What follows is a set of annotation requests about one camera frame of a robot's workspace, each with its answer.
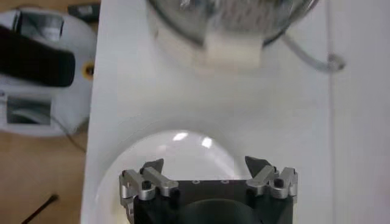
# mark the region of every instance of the cable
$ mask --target cable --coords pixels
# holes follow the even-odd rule
[[[31,222],[31,220],[33,220],[39,213],[41,213],[46,207],[48,207],[50,204],[52,204],[53,202],[57,201],[59,199],[59,196],[54,194],[52,196],[50,196],[50,198],[45,202],[43,203],[43,205],[41,205],[33,214],[31,214],[30,216],[28,216],[28,218],[26,218],[22,224],[28,224],[29,222]]]
[[[314,69],[317,69],[318,71],[332,74],[334,72],[343,70],[346,66],[344,60],[335,54],[329,55],[327,62],[313,58],[308,53],[306,53],[288,34],[284,34],[282,36],[282,40],[302,61]]]
[[[8,106],[8,105],[17,105],[17,106],[19,106],[17,103],[12,103],[9,100],[8,101],[0,101],[0,103],[3,103],[6,106]],[[68,138],[69,142],[71,142],[74,147],[78,148],[79,150],[83,151],[84,153],[87,152],[86,148],[82,147],[79,143],[77,143],[77,141],[74,140],[74,138],[72,137],[70,132],[66,129],[66,127],[56,117],[54,117],[51,114],[47,114],[47,112],[40,111],[40,110],[37,110],[37,109],[35,109],[33,111],[37,112],[37,113],[40,113],[40,114],[42,114],[44,116],[47,116],[48,118],[50,118],[51,121],[54,121],[60,127],[61,131],[65,134],[65,136]]]

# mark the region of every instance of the screw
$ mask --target screw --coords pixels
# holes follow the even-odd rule
[[[149,180],[142,182],[142,190],[150,190],[152,188],[152,183]]]
[[[285,185],[285,182],[282,179],[277,178],[274,180],[275,187],[282,188],[284,185]]]

